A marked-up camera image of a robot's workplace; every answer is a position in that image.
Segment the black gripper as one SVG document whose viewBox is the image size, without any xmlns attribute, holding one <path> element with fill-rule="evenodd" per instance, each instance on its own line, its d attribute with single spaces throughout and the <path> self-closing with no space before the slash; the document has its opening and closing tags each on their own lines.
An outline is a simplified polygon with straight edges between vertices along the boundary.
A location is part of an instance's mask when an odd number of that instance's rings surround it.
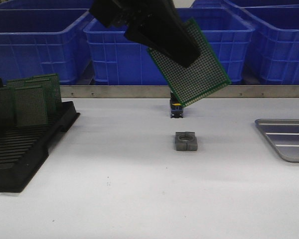
<svg viewBox="0 0 299 239">
<path fill-rule="evenodd" d="M 125 37 L 189 67 L 200 55 L 171 0 L 95 0 L 89 13 L 104 27 L 128 24 Z"/>
</svg>

